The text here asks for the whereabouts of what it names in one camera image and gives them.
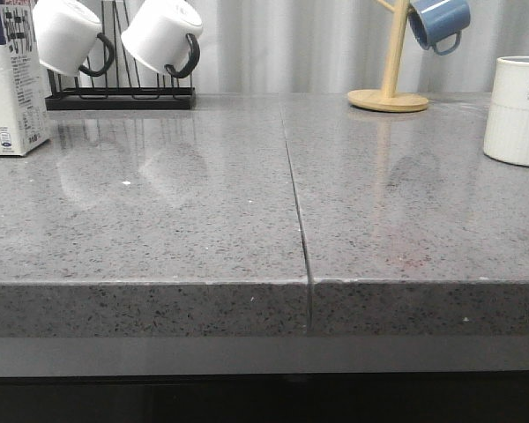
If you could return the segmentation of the cream HOME ceramic mug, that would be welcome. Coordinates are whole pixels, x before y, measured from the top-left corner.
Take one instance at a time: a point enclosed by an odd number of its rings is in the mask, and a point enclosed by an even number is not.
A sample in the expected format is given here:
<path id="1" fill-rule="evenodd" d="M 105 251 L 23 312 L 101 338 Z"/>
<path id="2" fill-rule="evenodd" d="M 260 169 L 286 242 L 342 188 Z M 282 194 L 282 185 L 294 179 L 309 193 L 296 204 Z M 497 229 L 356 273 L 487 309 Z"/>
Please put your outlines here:
<path id="1" fill-rule="evenodd" d="M 483 152 L 529 167 L 529 56 L 496 59 Z"/>

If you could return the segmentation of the whole milk carton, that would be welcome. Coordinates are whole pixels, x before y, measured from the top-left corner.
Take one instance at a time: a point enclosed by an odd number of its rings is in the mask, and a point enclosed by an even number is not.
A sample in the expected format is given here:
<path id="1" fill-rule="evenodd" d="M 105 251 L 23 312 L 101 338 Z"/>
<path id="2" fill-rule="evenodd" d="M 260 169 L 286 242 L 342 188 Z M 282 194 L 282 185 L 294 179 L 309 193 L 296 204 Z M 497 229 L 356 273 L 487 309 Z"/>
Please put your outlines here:
<path id="1" fill-rule="evenodd" d="M 33 1 L 0 1 L 0 155 L 24 156 L 49 139 Z"/>

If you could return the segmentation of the wooden mug tree stand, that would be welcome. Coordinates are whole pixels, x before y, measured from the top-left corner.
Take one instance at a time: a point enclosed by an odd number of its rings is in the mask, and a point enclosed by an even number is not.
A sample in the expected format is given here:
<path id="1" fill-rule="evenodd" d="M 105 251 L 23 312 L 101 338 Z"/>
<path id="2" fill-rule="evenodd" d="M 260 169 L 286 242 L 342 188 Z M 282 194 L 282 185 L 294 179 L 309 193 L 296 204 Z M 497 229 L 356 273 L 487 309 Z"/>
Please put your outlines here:
<path id="1" fill-rule="evenodd" d="M 394 5 L 378 1 L 392 12 L 391 34 L 385 58 L 384 74 L 380 89 L 353 90 L 347 96 L 348 102 L 355 107 L 389 113 L 420 112 L 428 108 L 428 99 L 416 93 L 399 93 L 397 84 L 402 49 L 405 37 L 407 15 L 410 2 L 396 1 Z"/>

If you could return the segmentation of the blue ceramic mug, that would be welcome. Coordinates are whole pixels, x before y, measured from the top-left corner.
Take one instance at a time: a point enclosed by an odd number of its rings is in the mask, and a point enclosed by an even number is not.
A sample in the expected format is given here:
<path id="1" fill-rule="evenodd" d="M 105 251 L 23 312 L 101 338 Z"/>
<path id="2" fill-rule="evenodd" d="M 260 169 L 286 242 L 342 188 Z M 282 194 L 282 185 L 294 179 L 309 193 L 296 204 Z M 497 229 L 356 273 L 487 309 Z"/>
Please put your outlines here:
<path id="1" fill-rule="evenodd" d="M 420 0 L 410 4 L 408 22 L 422 49 L 446 56 L 458 48 L 471 12 L 465 0 Z"/>

